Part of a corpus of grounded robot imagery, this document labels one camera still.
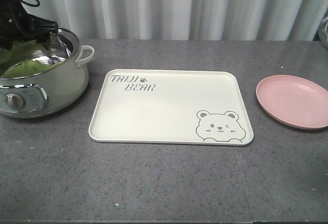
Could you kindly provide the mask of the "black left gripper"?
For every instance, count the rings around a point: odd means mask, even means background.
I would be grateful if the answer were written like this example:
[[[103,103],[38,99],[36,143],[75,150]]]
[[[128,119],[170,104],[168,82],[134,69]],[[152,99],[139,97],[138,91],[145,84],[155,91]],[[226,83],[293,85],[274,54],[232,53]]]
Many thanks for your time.
[[[14,42],[48,43],[58,34],[58,24],[32,14],[23,5],[40,6],[39,0],[1,0],[1,48],[10,50]]]

